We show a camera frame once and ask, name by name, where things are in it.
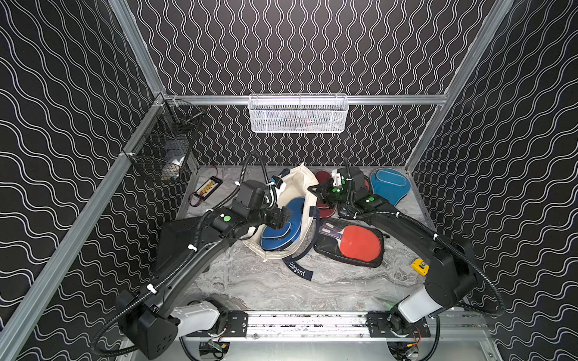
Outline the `black yellow device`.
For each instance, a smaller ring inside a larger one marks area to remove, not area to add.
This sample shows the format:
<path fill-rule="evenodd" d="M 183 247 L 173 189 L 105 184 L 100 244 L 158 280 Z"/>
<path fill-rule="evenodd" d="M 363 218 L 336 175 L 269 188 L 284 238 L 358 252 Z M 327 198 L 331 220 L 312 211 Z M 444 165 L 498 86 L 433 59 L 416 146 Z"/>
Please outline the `black yellow device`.
<path fill-rule="evenodd" d="M 207 200 L 223 183 L 219 177 L 212 176 L 205 181 L 197 190 L 189 196 L 189 205 L 191 207 L 198 207 L 201 203 Z"/>

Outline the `maroon paddle case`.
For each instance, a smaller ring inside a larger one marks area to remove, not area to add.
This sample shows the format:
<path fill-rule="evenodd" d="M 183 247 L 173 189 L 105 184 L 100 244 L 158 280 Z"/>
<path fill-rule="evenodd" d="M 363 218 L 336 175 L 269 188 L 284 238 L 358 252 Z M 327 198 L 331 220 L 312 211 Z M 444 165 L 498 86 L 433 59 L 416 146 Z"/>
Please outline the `maroon paddle case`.
<path fill-rule="evenodd" d="M 318 191 L 324 191 L 327 188 L 327 182 L 332 183 L 333 178 L 331 174 L 324 170 L 318 170 L 315 177 L 319 182 Z M 329 206 L 323 199 L 317 198 L 316 207 L 319 209 L 320 218 L 331 218 L 336 212 L 336 207 Z"/>

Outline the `blue paddle case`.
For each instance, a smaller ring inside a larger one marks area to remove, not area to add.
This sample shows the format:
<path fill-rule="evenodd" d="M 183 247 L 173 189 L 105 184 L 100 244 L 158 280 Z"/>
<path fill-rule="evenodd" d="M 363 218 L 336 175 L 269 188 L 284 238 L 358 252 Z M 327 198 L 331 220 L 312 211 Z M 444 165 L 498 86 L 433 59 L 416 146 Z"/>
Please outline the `blue paddle case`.
<path fill-rule="evenodd" d="M 267 227 L 263 231 L 260 246 L 264 251 L 283 251 L 299 239 L 304 203 L 304 197 L 292 199 L 287 205 L 292 215 L 284 227 L 280 230 Z"/>

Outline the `teal paddle case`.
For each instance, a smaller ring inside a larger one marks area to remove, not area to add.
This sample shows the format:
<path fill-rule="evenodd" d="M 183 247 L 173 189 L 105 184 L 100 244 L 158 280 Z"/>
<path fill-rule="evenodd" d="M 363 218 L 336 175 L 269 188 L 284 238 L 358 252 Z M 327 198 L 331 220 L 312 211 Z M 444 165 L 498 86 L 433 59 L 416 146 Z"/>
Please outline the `teal paddle case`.
<path fill-rule="evenodd" d="M 378 168 L 371 173 L 370 183 L 373 192 L 386 199 L 393 206 L 411 191 L 409 179 L 391 168 Z"/>

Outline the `yellow tape measure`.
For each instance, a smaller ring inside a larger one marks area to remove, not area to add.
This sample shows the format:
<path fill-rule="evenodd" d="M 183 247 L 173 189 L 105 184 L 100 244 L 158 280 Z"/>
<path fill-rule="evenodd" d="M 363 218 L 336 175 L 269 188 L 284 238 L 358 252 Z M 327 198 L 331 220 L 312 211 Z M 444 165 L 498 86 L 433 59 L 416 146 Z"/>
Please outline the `yellow tape measure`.
<path fill-rule="evenodd" d="M 430 266 L 423 260 L 423 259 L 416 259 L 412 265 L 412 269 L 420 274 L 422 277 L 425 277 L 430 269 Z"/>

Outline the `cream canvas tote bag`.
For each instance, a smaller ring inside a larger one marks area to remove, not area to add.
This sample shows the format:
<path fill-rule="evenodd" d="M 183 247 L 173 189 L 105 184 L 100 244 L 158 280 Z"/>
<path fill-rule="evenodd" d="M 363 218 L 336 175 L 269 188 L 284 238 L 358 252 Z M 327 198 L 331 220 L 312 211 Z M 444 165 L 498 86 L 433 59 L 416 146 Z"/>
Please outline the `cream canvas tote bag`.
<path fill-rule="evenodd" d="M 277 191 L 278 205 L 287 207 L 291 216 L 279 230 L 259 227 L 256 234 L 243 244 L 264 261 L 281 260 L 296 276 L 311 281 L 313 272 L 300 266 L 298 261 L 307 255 L 312 245 L 307 245 L 301 254 L 297 251 L 305 245 L 308 232 L 315 229 L 319 220 L 317 198 L 308 191 L 319 181 L 304 164 L 290 169 L 281 179 L 283 183 Z"/>

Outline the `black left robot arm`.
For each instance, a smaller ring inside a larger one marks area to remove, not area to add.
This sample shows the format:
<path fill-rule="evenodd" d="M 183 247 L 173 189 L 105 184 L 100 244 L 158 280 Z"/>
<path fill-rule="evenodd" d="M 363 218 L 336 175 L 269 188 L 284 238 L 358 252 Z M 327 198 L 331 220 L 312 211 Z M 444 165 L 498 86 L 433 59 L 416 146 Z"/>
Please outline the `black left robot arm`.
<path fill-rule="evenodd" d="M 220 254 L 236 241 L 251 238 L 261 226 L 279 230 L 291 211 L 277 204 L 283 187 L 280 177 L 264 184 L 247 180 L 239 184 L 228 207 L 209 209 L 182 235 L 188 236 L 186 249 L 138 293 L 124 291 L 117 298 L 117 313 L 94 335 L 90 351 L 98 357 L 116 357 L 141 351 L 155 359 L 179 336 L 185 323 L 173 314 L 176 299 Z M 101 338 L 114 326 L 132 342 L 118 350 L 100 347 Z"/>

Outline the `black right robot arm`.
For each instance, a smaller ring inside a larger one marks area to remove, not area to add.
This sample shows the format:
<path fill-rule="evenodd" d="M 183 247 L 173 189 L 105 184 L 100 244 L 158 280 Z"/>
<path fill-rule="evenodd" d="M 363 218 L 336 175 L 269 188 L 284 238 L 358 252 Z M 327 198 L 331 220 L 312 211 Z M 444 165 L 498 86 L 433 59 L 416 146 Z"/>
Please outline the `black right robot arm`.
<path fill-rule="evenodd" d="M 488 317 L 504 314 L 504 298 L 475 262 L 471 245 L 444 236 L 400 212 L 386 198 L 371 193 L 366 184 L 366 177 L 359 168 L 346 165 L 337 169 L 331 180 L 312 185 L 308 190 L 323 203 L 337 207 L 342 218 L 364 221 L 393 236 L 429 267 L 424 284 L 392 308 L 392 324 L 414 324 L 423 317 L 434 317 L 454 306 Z M 497 302 L 494 308 L 464 303 L 465 296 L 479 283 L 491 290 Z"/>

